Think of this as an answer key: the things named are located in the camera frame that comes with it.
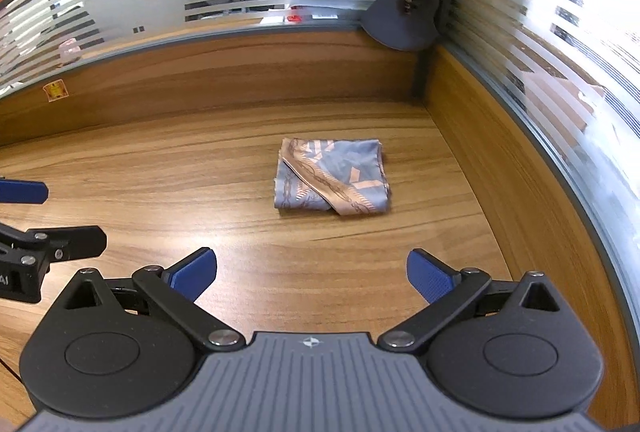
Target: wooden panel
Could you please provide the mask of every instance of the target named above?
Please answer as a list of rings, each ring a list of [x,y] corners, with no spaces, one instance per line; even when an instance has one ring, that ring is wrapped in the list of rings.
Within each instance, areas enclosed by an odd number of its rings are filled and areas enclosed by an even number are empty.
[[[379,138],[391,211],[371,217],[273,208],[284,136]],[[7,176],[42,179],[42,206],[0,205],[26,229],[99,224],[99,259],[53,264],[35,306],[0,302],[0,356],[17,368],[30,333],[79,268],[107,277],[167,266],[200,246],[218,278],[200,303],[247,337],[254,330],[370,331],[424,307],[406,280],[423,247],[453,267],[509,278],[494,236],[449,147],[421,106],[312,102],[217,109],[70,133],[2,150]]]
[[[0,365],[0,432],[11,432],[34,413],[33,405],[22,384]]]
[[[233,36],[185,42],[62,72],[0,100],[0,145],[222,105],[296,98],[407,98],[415,57],[364,32]]]
[[[460,163],[514,278],[542,270],[596,340],[606,375],[590,412],[607,428],[640,419],[636,369],[618,301],[574,206],[491,94],[439,48],[427,106]]]

